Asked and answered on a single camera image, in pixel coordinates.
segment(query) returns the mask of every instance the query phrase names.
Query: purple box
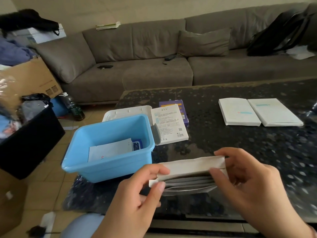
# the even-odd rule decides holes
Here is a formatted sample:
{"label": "purple box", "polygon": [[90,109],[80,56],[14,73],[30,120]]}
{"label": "purple box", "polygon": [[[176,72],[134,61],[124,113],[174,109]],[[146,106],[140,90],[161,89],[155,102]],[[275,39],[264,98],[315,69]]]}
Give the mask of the purple box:
{"label": "purple box", "polygon": [[185,107],[183,104],[183,100],[169,100],[169,101],[164,101],[164,102],[159,102],[160,107],[165,107],[165,106],[170,106],[173,104],[177,104],[180,110],[180,114],[182,115],[183,121],[185,126],[188,126],[188,118],[186,115]]}

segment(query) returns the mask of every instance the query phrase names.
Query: wall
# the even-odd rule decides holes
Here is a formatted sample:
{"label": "wall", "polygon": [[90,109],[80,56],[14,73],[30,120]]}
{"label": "wall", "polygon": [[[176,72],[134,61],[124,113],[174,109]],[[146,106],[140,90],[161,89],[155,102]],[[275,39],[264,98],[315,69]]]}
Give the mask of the wall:
{"label": "wall", "polygon": [[0,14],[16,12],[17,9],[11,0],[0,0]]}
{"label": "wall", "polygon": [[177,19],[234,8],[314,0],[12,0],[63,24],[67,34],[97,24]]}

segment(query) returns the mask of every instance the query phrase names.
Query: coffee table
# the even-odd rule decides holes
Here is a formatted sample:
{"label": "coffee table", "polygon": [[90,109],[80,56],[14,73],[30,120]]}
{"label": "coffee table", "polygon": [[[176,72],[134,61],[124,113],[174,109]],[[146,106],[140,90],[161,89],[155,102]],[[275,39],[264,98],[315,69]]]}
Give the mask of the coffee table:
{"label": "coffee table", "polygon": [[[218,105],[220,98],[277,98],[293,111],[304,127],[225,126]],[[287,194],[299,215],[317,223],[317,79],[242,82],[183,88],[125,91],[116,108],[159,106],[159,101],[182,99],[189,120],[189,140],[156,146],[153,163],[211,156],[221,147],[239,147],[259,161],[279,169]],[[77,176],[63,208],[104,214],[119,182],[129,176],[89,183]],[[222,194],[167,196],[155,218],[169,220],[242,220]]]}

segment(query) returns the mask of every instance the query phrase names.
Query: gray sofa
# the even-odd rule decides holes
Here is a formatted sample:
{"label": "gray sofa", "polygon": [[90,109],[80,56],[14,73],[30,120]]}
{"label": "gray sofa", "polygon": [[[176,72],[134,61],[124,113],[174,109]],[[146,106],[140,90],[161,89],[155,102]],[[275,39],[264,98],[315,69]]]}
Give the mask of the gray sofa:
{"label": "gray sofa", "polygon": [[[36,45],[65,92],[78,103],[117,101],[125,90],[168,88],[229,82],[283,79],[317,75],[317,57],[295,60],[289,56],[249,57],[252,36],[291,8],[317,11],[315,3],[292,3],[234,9],[178,20],[123,24],[117,29],[94,28]],[[231,28],[226,57],[180,57],[180,30],[203,34]],[[302,43],[317,40],[317,15]],[[100,65],[113,68],[100,70]]]}

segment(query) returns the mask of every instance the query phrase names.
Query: transparent plastic bottle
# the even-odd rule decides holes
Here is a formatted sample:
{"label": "transparent plastic bottle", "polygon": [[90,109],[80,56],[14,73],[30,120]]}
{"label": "transparent plastic bottle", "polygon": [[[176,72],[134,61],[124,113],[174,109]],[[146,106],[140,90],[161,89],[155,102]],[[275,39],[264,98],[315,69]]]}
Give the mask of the transparent plastic bottle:
{"label": "transparent plastic bottle", "polygon": [[59,95],[65,106],[70,110],[72,113],[75,121],[81,121],[85,119],[85,114],[81,110],[81,107],[76,104],[73,100],[73,97],[68,95],[68,93],[64,92]]}

